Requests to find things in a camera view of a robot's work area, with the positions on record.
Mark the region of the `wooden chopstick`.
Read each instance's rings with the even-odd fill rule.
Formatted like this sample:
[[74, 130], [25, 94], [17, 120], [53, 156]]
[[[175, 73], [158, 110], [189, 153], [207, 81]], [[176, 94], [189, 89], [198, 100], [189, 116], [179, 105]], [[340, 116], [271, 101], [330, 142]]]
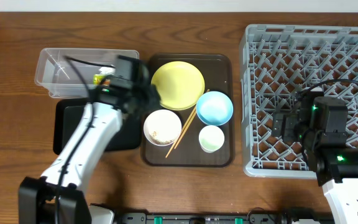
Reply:
[[182, 127], [182, 130], [181, 130], [181, 133], [180, 133], [178, 139], [176, 139], [173, 142], [173, 144], [172, 144], [171, 148], [169, 149], [169, 151], [167, 152], [165, 158], [167, 158], [170, 155], [170, 153], [174, 149], [177, 148], [177, 146], [179, 145], [180, 141], [183, 139], [184, 135], [186, 134], [188, 128], [190, 127], [192, 121], [194, 120], [195, 116], [196, 116], [196, 106], [193, 108], [192, 112], [190, 113], [188, 119], [186, 120], [184, 126]]
[[185, 123], [185, 126], [184, 126], [184, 128], [182, 129], [182, 132], [181, 132], [181, 134], [180, 134], [180, 136], [179, 136], [179, 138], [178, 138], [178, 140], [177, 140], [176, 143], [174, 144], [174, 149], [177, 148], [177, 146], [179, 145], [180, 141], [181, 141], [182, 138], [184, 137], [184, 135], [185, 135], [185, 133], [187, 132], [187, 130], [188, 130], [188, 128], [189, 128], [191, 122], [193, 121], [195, 115], [196, 115], [196, 107], [193, 108], [191, 114], [189, 115], [189, 117], [188, 117], [188, 119], [187, 119], [187, 121], [186, 121], [186, 123]]

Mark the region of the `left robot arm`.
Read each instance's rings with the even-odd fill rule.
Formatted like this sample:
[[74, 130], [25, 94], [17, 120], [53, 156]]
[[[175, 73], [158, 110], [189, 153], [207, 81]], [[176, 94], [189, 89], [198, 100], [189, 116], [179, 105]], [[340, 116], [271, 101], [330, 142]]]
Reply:
[[55, 161], [38, 179], [21, 182], [19, 223], [114, 222], [111, 209], [86, 202], [90, 178], [126, 119], [158, 107], [160, 96], [143, 61], [119, 55], [113, 68], [94, 88], [85, 86], [82, 118]]

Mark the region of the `white rice bowl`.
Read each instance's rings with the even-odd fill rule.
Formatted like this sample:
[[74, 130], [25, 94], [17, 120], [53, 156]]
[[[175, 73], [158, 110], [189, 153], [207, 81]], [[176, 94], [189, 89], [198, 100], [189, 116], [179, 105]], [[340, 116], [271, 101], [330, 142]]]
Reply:
[[156, 110], [144, 121], [144, 135], [156, 146], [168, 146], [180, 135], [182, 123], [177, 114], [170, 110]]

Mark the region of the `yellow round plate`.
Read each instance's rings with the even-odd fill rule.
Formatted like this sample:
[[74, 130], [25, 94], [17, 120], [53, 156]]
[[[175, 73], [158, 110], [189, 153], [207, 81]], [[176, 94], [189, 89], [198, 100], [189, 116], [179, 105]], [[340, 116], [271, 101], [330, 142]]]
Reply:
[[205, 80], [198, 68], [188, 62], [174, 61], [162, 65], [154, 73], [160, 104], [169, 110], [186, 110], [196, 104], [205, 91]]

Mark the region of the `white tissue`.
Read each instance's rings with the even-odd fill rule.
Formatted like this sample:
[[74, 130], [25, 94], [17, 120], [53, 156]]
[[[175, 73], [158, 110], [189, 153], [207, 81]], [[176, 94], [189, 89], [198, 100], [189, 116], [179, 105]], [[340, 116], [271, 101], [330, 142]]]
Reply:
[[99, 69], [100, 75], [113, 75], [115, 73], [115, 68], [112, 67], [101, 67]]

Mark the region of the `light blue bowl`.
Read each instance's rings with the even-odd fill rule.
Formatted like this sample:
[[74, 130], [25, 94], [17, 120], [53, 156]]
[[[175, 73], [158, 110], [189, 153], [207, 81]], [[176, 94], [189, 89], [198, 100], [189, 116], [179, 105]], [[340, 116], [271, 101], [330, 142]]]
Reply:
[[207, 125], [221, 126], [233, 115], [234, 106], [231, 99], [220, 91], [209, 91], [203, 94], [196, 104], [199, 119]]

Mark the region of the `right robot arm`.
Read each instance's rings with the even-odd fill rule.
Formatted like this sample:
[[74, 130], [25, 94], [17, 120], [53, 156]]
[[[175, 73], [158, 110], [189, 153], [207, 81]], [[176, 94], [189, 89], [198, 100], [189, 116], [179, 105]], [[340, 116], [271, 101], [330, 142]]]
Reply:
[[272, 136], [298, 142], [335, 223], [358, 223], [358, 149], [347, 146], [348, 109], [338, 98], [305, 98], [295, 112], [273, 113]]

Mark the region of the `green snack wrapper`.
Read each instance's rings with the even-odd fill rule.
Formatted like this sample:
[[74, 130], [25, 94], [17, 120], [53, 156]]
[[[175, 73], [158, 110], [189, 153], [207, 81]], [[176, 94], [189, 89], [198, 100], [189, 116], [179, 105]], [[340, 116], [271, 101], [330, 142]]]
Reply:
[[110, 79], [112, 79], [112, 75], [102, 75], [96, 74], [93, 76], [93, 84], [94, 85], [109, 85]]

